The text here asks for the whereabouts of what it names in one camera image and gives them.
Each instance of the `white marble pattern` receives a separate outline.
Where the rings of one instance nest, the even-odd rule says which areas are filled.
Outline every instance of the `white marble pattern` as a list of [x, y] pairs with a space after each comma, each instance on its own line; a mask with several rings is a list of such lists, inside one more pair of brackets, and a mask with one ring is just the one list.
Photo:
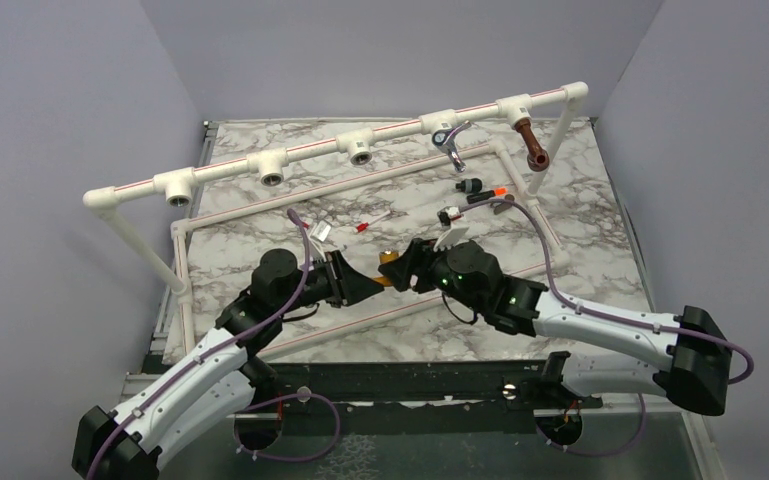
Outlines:
[[[390, 122], [226, 123], [219, 130], [212, 162], [227, 161], [266, 148], [315, 142], [360, 127], [387, 123]], [[535, 134], [544, 146], [553, 125], [553, 121], [535, 122]], [[528, 180], [524, 145], [519, 135], [506, 124], [479, 122], [459, 136], [458, 144], [464, 148], [493, 137], [507, 145], [514, 162]], [[199, 214], [217, 213], [427, 158], [436, 155], [437, 151], [428, 137], [416, 135], [375, 145], [373, 154], [373, 161], [364, 167], [352, 166], [344, 154], [294, 163], [285, 169], [285, 182], [273, 188], [261, 186], [254, 176], [213, 182], [205, 187]], [[490, 187], [512, 187], [494, 155], [467, 160], [467, 165], [464, 175], [477, 176]], [[293, 208], [310, 224], [319, 220], [331, 223], [335, 228], [326, 241], [326, 249], [343, 250], [355, 269], [368, 276], [377, 276], [379, 251], [403, 251], [413, 237], [433, 238], [441, 233], [435, 214], [443, 206], [463, 203], [463, 195], [454, 191], [454, 183], [460, 177], [447, 164], [301, 202]], [[559, 288], [610, 305], [648, 310], [607, 174], [590, 122], [586, 119], [573, 122], [539, 198], [549, 222], [572, 258], [571, 266], [555, 272]], [[393, 211], [390, 218], [362, 234], [355, 233], [357, 224], [386, 209]], [[537, 237], [519, 212], [508, 210], [494, 216], [489, 207], [477, 210], [467, 214], [471, 225], [467, 238], [475, 239], [485, 250], [498, 256], [505, 271], [513, 272], [542, 261]], [[248, 286], [251, 270], [260, 256], [276, 247], [287, 248], [301, 258], [298, 232], [286, 218], [284, 209], [194, 232], [189, 267], [198, 338], [213, 327], [222, 308]], [[435, 294], [398, 294], [388, 289], [351, 308], [332, 309], [323, 305], [315, 317], [286, 324], [273, 343], [414, 303], [431, 295]], [[458, 311], [466, 316], [464, 309]], [[318, 345], [282, 361], [517, 359], [539, 358], [564, 349], [592, 351], [595, 347], [562, 339], [509, 336], [481, 321], [475, 326], [462, 325], [441, 307]], [[174, 362], [182, 355], [180, 325], [175, 318], [164, 361]]]

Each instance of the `pvc pipe frame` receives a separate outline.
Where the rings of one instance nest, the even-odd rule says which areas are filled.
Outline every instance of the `pvc pipe frame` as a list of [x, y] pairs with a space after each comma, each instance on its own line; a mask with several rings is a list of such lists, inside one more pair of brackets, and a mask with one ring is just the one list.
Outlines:
[[[558, 119], [555, 130], [549, 139], [549, 146], [546, 149], [549, 153], [549, 158], [551, 161], [551, 159], [554, 158], [555, 154], [560, 148], [560, 144], [563, 141], [567, 130], [569, 129], [569, 125], [575, 116], [577, 106], [587, 96], [587, 92], [587, 84], [584, 82], [576, 82], [569, 85], [564, 85], [563, 87], [557, 88], [555, 90], [549, 90], [532, 95], [524, 94], [514, 97], [506, 97], [497, 100], [495, 103], [463, 108], [460, 110], [444, 110], [441, 112], [434, 112], [421, 116], [421, 119], [408, 120], [393, 125], [374, 128], [371, 129], [371, 137], [369, 135], [370, 129], [360, 129], [357, 132], [347, 132], [342, 134], [341, 137], [353, 138], [354, 134], [357, 133], [358, 135], [362, 135], [367, 141], [368, 145], [371, 146], [377, 142], [393, 140], [418, 133], [433, 133], [430, 131], [431, 123], [433, 122], [425, 121], [429, 118], [433, 119], [438, 117], [445, 117], [450, 121], [456, 121], [457, 123], [462, 123], [467, 120], [475, 122], [488, 118], [516, 116], [516, 111], [523, 111], [522, 109], [531, 110], [532, 108], [543, 105], [565, 102], [566, 105], [564, 112]], [[335, 153], [340, 150], [343, 150], [341, 148], [340, 142], [338, 142], [336, 138], [331, 138], [306, 145], [300, 145], [297, 147], [272, 149], [258, 152], [259, 155], [255, 155], [254, 157], [281, 158], [283, 159], [282, 166], [286, 166], [291, 162], [298, 162], [320, 155]], [[547, 238], [550, 240], [549, 243], [553, 252], [553, 256], [555, 254], [559, 256], [559, 258], [554, 261], [557, 262], [559, 266], [565, 264], [568, 261], [568, 257], [566, 257], [566, 253], [561, 249], [557, 235], [551, 229], [551, 227], [549, 227], [545, 216], [542, 214], [542, 211], [539, 209], [539, 205], [536, 203], [536, 198], [534, 198], [543, 181], [543, 178], [546, 175], [546, 171], [534, 174], [531, 183], [526, 186], [524, 180], [522, 179], [522, 175], [516, 170], [516, 167], [514, 166], [513, 161], [510, 158], [510, 154], [507, 152], [507, 149], [505, 149], [504, 145], [498, 140], [495, 140], [490, 144], [465, 148], [460, 152], [464, 158], [469, 158], [489, 153], [491, 151], [495, 151], [498, 154], [502, 166], [510, 175], [511, 179], [516, 185], [517, 190], [526, 197], [526, 203], [531, 205], [529, 208], [535, 209], [532, 211], [538, 213], [537, 217], [541, 219], [541, 224], [544, 224], [547, 229], [546, 231], [550, 233], [547, 235]], [[167, 199], [169, 199], [171, 193], [174, 193], [174, 197], [187, 197], [188, 195], [191, 197], [192, 189], [203, 185], [206, 182], [233, 177], [244, 173], [257, 173], [259, 170], [259, 166], [257, 165], [258, 161], [254, 158], [252, 160], [254, 161], [251, 162], [251, 164], [246, 158], [238, 158], [227, 162], [206, 165], [198, 168], [189, 167], [173, 170], [155, 175], [149, 180], [143, 180], [120, 187], [111, 186], [90, 190], [84, 194], [84, 205], [90, 208], [99, 218], [104, 220], [105, 223], [107, 223], [110, 228], [113, 229], [113, 231], [116, 232], [122, 238], [122, 240], [131, 247], [131, 249], [143, 257], [148, 262], [149, 266], [151, 266], [151, 268], [160, 276], [160, 278], [163, 279], [167, 285], [169, 285], [172, 292], [177, 295], [179, 314], [182, 321], [182, 334], [184, 337], [185, 352], [189, 352], [195, 346], [195, 325], [193, 323], [192, 312], [192, 288], [187, 271], [187, 252], [184, 242], [186, 232], [207, 225], [224, 222], [230, 219], [252, 215], [271, 208], [289, 205], [291, 203], [307, 200], [309, 198], [315, 198], [331, 193], [349, 190], [352, 188], [357, 188], [369, 183], [420, 171], [426, 168], [432, 168], [449, 162], [449, 159], [446, 156], [432, 157], [387, 169], [374, 174], [362, 175], [353, 179], [334, 182], [332, 184], [316, 187], [304, 192], [284, 195], [267, 201], [255, 202], [246, 207], [197, 217], [194, 219], [184, 219], [173, 222], [172, 237], [175, 248], [175, 270], [172, 270], [168, 265], [166, 265], [166, 263], [163, 262], [157, 253], [152, 250], [151, 246], [148, 245], [139, 236], [134, 226], [116, 211], [116, 207], [122, 203], [136, 200], [138, 198], [144, 198], [154, 194], [164, 194], [167, 196]], [[431, 308], [432, 306], [435, 305], [427, 305], [425, 308]], [[408, 310], [402, 311], [402, 313], [398, 316], [404, 316], [409, 313], [413, 313], [414, 310], [410, 310], [409, 307], [405, 307]], [[381, 320], [381, 318], [390, 317], [379, 316], [378, 318], [380, 321], [386, 321]]]

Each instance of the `orange and black tool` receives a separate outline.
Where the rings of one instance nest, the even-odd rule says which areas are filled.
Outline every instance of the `orange and black tool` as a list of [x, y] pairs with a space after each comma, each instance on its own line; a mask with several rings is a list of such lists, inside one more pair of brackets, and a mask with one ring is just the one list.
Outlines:
[[487, 190], [486, 192], [481, 193], [473, 193], [472, 195], [466, 196], [466, 203], [473, 204], [476, 202], [480, 202], [482, 200], [487, 200], [488, 198], [493, 198], [498, 195], [504, 195], [508, 193], [508, 189], [505, 187], [499, 187], [493, 190]]

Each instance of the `gray backdrop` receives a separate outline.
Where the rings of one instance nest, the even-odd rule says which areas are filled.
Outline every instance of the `gray backdrop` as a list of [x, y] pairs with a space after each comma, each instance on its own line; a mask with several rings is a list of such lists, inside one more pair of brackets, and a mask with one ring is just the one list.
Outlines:
[[732, 480], [769, 479], [769, 2], [667, 0], [597, 138], [656, 306], [704, 307], [754, 353], [712, 424]]
[[[75, 478], [78, 419], [148, 347], [159, 282], [81, 195], [195, 163], [201, 130], [135, 0], [0, 1], [0, 479]], [[125, 213], [168, 254], [162, 198]]]
[[660, 3], [142, 0], [210, 119], [414, 116], [577, 80], [598, 115]]

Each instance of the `faucet handle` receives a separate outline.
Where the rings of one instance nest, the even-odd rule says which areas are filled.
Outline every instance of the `faucet handle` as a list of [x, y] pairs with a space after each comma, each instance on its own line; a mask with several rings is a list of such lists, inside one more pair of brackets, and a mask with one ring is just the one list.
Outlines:
[[452, 161], [452, 165], [455, 166], [455, 170], [458, 173], [466, 170], [466, 164], [458, 154], [458, 146], [455, 144], [455, 137], [471, 126], [472, 122], [467, 120], [455, 127], [437, 130], [431, 136], [431, 143], [449, 157], [449, 160]]

